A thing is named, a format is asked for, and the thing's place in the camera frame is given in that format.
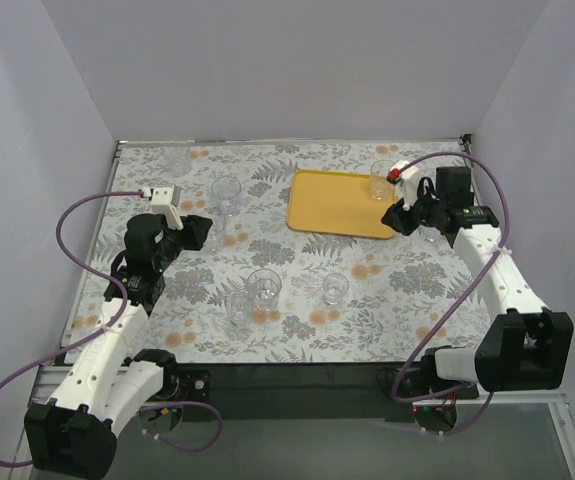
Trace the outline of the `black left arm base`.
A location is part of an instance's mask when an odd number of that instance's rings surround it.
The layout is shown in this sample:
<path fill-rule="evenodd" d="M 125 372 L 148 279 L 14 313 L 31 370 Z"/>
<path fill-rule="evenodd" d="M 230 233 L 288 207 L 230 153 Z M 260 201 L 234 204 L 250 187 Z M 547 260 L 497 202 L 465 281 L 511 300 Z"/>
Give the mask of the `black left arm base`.
<path fill-rule="evenodd" d="M 164 387 L 159 393 L 153 395 L 146 402 L 147 405 L 158 405 L 180 401 L 203 402 L 208 399 L 211 384 L 211 374 L 207 370 L 181 370 L 177 375 L 171 376 L 171 384 Z M 145 430 L 155 434 L 173 431 L 182 420 L 181 407 L 162 408 L 139 412 L 138 419 Z"/>

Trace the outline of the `clear tall glass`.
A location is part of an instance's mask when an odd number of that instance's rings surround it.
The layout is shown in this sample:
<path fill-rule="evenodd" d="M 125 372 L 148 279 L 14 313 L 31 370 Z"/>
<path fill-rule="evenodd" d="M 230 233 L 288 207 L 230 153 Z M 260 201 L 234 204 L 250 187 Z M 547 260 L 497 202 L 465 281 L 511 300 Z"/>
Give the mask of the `clear tall glass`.
<path fill-rule="evenodd" d="M 211 186 L 211 195 L 223 215 L 233 216 L 240 210 L 242 186 L 233 176 L 221 176 Z"/>

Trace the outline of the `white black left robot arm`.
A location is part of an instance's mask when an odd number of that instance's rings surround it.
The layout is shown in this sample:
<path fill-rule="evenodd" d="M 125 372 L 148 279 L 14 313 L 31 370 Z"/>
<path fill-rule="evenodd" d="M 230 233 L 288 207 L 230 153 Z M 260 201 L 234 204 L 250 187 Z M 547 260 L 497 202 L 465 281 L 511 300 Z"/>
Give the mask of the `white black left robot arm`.
<path fill-rule="evenodd" d="M 171 353 L 136 355 L 119 369 L 165 287 L 164 272 L 183 251 L 202 249 L 212 220 L 189 215 L 179 230 L 162 214 L 139 214 L 127 223 L 124 249 L 111 265 L 111 282 L 98 317 L 99 335 L 87 343 L 66 378 L 44 404 L 24 418 L 35 468 L 82 479 L 108 472 L 121 431 L 153 396 L 175 385 Z"/>

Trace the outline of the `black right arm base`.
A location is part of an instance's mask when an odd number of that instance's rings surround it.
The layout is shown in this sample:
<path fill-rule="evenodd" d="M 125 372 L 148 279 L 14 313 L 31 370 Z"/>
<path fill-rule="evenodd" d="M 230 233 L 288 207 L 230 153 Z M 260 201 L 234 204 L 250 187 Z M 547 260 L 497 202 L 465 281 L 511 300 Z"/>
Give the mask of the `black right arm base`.
<path fill-rule="evenodd" d="M 458 382 L 451 380 L 427 381 L 419 368 L 412 367 L 401 381 L 397 395 L 401 398 L 429 395 L 430 403 L 428 405 L 409 404 L 414 422 L 421 430 L 446 432 L 451 431 L 456 426 L 458 396 L 467 393 L 468 390 L 462 387 L 460 390 L 451 391 L 443 395 L 437 395 L 436 392 L 455 387 L 456 385 L 458 385 Z"/>

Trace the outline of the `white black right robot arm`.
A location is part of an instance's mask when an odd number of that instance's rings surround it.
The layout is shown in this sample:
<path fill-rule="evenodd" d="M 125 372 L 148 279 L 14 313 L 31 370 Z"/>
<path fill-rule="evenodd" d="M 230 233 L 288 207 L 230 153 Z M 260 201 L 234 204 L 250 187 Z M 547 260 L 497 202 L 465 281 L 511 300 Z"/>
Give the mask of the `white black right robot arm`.
<path fill-rule="evenodd" d="M 432 347 L 411 370 L 396 377 L 398 393 L 452 393 L 460 385 L 487 392 L 554 390 L 563 380 L 573 336 L 568 314 L 552 311 L 528 286 L 502 245 L 499 221 L 474 202 L 467 167 L 439 167 L 434 178 L 404 162 L 386 179 L 401 198 L 381 221 L 411 235 L 418 227 L 437 230 L 467 266 L 491 324 L 474 348 Z"/>

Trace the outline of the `clear small glass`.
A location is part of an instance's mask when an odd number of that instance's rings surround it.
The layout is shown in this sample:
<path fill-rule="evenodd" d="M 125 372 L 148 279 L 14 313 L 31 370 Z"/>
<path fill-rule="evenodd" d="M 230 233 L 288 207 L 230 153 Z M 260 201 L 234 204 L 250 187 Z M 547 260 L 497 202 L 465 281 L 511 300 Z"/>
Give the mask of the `clear small glass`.
<path fill-rule="evenodd" d="M 327 275 L 322 284 L 323 300 L 328 305 L 339 304 L 349 290 L 348 279 L 340 273 Z"/>
<path fill-rule="evenodd" d="M 228 319 L 237 326 L 248 325 L 253 311 L 252 301 L 247 293 L 237 293 L 226 302 Z"/>

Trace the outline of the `clear large glass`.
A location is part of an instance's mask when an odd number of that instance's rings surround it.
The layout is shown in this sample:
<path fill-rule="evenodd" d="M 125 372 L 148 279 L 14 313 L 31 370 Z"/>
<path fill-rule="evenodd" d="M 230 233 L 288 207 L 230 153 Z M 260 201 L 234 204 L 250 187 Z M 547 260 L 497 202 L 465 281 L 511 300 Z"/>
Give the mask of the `clear large glass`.
<path fill-rule="evenodd" d="M 270 269 L 256 270 L 247 278 L 246 287 L 256 310 L 272 311 L 277 308 L 282 280 L 276 272 Z"/>

